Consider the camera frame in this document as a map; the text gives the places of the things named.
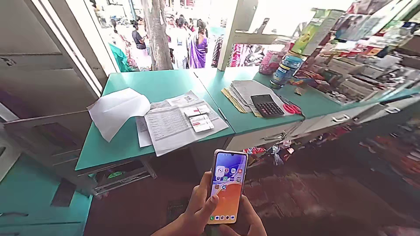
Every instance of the hand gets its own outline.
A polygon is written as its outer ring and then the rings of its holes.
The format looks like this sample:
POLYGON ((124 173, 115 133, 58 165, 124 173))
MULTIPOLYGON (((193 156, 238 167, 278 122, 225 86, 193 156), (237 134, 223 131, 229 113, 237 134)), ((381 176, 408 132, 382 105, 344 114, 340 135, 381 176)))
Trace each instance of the hand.
MULTIPOLYGON (((239 210, 241 211, 241 215, 243 215, 247 222, 250 224, 248 236, 267 236, 267 233, 265 232, 260 217, 252 208, 252 205, 249 202, 248 198, 244 195, 242 195, 241 197, 239 210)), ((219 230, 223 236, 240 236, 237 232, 235 232, 231 227, 227 225, 220 225, 219 230)))
POLYGON ((200 185, 195 186, 192 190, 186 211, 176 220, 156 231, 152 236, 200 235, 219 203, 217 195, 210 197, 206 201, 207 189, 210 187, 211 178, 211 172, 205 172, 200 185))

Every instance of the red scissors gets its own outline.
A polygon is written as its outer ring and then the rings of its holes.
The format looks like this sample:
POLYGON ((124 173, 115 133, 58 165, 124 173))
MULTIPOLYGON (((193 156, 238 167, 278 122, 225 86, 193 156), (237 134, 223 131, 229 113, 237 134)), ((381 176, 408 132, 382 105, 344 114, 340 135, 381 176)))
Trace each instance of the red scissors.
POLYGON ((286 100, 285 98, 279 96, 280 100, 284 103, 283 104, 283 108, 290 114, 302 114, 302 111, 300 110, 300 108, 298 106, 296 106, 295 104, 289 102, 288 100, 286 100))

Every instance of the phone case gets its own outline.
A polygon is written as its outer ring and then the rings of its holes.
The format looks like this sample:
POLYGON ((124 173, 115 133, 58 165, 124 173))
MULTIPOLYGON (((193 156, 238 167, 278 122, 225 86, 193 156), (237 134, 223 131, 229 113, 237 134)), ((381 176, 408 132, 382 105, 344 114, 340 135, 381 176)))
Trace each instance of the phone case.
MULTIPOLYGON (((247 153, 245 153, 245 152, 238 152, 238 151, 229 151, 229 150, 223 150, 223 149, 216 149, 215 151, 214 151, 214 155, 213 155, 213 165, 212 165, 212 169, 211 169, 211 175, 212 175, 212 177, 214 176, 214 171, 215 171, 215 164, 216 164, 216 157, 217 157, 217 154, 219 153, 219 152, 226 152, 226 153, 235 153, 235 154, 242 154, 242 155, 245 155, 246 157, 247 157, 247 161, 246 161, 246 163, 248 164, 248 154, 247 153)), ((245 170, 244 170, 244 180, 245 180, 245 176, 246 176, 246 173, 247 173, 247 165, 245 165, 245 170)), ((211 180, 211 183, 210 183, 210 188, 213 186, 213 178, 212 178, 212 180, 211 180)), ((242 182, 242 186, 241 186, 241 194, 243 194, 243 191, 244 191, 244 182, 242 182)))

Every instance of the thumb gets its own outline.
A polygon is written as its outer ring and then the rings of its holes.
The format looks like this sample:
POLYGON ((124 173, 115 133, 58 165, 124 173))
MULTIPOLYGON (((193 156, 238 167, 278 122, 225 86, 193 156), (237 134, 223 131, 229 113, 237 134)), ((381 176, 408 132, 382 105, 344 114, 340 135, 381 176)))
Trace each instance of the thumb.
POLYGON ((213 211, 216 209, 217 204, 219 203, 219 196, 213 195, 207 199, 206 203, 204 204, 203 208, 196 212, 199 218, 207 220, 210 218, 213 211))

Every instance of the smartphone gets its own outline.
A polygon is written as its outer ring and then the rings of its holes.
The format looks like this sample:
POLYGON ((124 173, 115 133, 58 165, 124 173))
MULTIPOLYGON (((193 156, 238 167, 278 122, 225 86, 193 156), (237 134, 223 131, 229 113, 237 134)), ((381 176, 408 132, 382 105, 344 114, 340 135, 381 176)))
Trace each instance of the smartphone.
POLYGON ((236 222, 245 179, 248 155, 217 149, 214 152, 210 196, 218 195, 219 204, 207 224, 236 222))

